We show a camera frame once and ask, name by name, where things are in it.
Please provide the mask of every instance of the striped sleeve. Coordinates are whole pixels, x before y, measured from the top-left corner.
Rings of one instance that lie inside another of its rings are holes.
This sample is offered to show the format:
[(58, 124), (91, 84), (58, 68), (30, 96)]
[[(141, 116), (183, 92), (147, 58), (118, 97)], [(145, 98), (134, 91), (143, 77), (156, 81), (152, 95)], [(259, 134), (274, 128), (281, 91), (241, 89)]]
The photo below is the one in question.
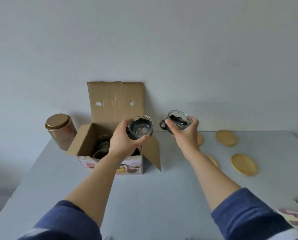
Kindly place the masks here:
[(226, 240), (298, 240), (298, 230), (247, 188), (228, 196), (211, 216)]
[(19, 240), (101, 240), (98, 225), (75, 204), (62, 200)]

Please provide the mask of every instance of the gray wall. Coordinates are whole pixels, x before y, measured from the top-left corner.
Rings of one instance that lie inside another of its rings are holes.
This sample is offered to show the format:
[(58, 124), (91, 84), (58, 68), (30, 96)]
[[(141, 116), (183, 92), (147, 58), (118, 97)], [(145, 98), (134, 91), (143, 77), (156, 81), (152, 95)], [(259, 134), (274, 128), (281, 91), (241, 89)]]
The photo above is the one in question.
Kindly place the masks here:
[(91, 120), (96, 80), (145, 82), (156, 130), (178, 109), (204, 131), (298, 136), (298, 0), (0, 0), (0, 187), (47, 144), (49, 116)]

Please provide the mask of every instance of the gold lid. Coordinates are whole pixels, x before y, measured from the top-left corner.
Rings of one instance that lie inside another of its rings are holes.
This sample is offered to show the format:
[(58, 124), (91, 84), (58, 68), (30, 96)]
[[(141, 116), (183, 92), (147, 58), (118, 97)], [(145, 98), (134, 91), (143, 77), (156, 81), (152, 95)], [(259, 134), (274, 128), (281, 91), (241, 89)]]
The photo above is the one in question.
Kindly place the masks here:
[(69, 123), (69, 116), (64, 113), (58, 113), (50, 116), (46, 121), (46, 127), (49, 129), (60, 129)]

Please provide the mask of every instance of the canister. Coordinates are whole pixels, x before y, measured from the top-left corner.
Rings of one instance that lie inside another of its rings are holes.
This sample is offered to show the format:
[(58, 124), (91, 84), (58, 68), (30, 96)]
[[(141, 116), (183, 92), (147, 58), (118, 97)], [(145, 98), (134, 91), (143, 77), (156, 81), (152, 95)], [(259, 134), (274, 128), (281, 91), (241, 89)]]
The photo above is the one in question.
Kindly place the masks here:
[(74, 140), (77, 130), (69, 115), (58, 113), (49, 117), (45, 123), (45, 128), (61, 150), (68, 150)]

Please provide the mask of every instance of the person's left arm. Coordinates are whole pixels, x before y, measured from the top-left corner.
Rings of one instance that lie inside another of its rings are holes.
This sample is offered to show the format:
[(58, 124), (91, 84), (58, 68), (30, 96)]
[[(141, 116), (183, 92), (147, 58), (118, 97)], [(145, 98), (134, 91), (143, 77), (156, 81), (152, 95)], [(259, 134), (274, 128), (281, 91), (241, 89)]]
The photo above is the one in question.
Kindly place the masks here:
[(20, 239), (101, 239), (99, 229), (117, 166), (150, 137), (131, 140), (126, 133), (129, 121), (123, 120), (117, 126), (109, 153), (89, 176)]

